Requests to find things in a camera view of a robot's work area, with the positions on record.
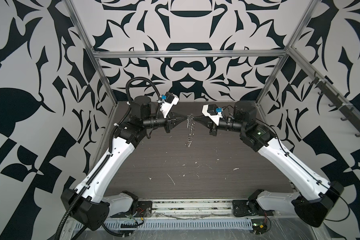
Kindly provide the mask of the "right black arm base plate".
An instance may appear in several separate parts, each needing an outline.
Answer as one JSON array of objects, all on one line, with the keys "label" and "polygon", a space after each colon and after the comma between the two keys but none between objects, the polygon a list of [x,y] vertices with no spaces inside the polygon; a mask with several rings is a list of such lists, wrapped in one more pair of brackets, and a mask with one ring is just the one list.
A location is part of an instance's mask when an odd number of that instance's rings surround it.
[{"label": "right black arm base plate", "polygon": [[263,210],[255,200],[233,200],[233,215],[237,218],[249,216],[273,216],[273,211]]}]

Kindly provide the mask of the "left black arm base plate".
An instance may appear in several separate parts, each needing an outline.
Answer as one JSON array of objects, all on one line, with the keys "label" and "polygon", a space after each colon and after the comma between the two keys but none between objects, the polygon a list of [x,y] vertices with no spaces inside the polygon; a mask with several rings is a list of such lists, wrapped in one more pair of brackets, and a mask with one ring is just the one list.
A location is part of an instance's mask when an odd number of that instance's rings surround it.
[{"label": "left black arm base plate", "polygon": [[134,217],[145,218],[152,214],[153,202],[152,201],[138,201],[137,207],[134,209]]}]

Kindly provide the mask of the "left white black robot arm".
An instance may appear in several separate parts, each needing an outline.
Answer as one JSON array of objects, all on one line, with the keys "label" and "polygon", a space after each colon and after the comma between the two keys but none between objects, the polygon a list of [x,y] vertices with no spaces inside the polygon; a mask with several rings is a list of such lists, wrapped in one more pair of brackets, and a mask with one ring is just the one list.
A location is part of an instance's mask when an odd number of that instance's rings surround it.
[{"label": "left white black robot arm", "polygon": [[112,130],[109,147],[95,168],[74,189],[63,191],[61,200],[66,213],[59,230],[62,230],[68,217],[83,224],[84,229],[95,231],[109,216],[134,212],[138,201],[135,195],[122,192],[106,198],[105,191],[123,162],[146,137],[148,129],[164,128],[169,133],[184,121],[183,117],[171,113],[171,108],[178,102],[179,98],[174,94],[167,92],[162,95],[158,101],[158,115],[152,114],[149,97],[138,96],[129,102],[125,120]]}]

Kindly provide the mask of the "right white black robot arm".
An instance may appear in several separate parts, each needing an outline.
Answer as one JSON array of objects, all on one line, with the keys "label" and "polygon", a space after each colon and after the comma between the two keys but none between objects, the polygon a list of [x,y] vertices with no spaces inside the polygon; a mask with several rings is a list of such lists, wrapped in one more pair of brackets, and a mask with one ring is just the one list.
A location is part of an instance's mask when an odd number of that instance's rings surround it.
[{"label": "right white black robot arm", "polygon": [[212,136],[218,130],[239,133],[245,145],[271,162],[297,188],[294,193],[256,190],[249,197],[253,210],[296,214],[306,224],[320,227],[341,199],[344,187],[321,177],[288,150],[271,127],[257,119],[254,102],[239,101],[233,109],[232,116],[226,117],[223,108],[204,105],[202,115],[194,117],[194,121],[207,127]]}]

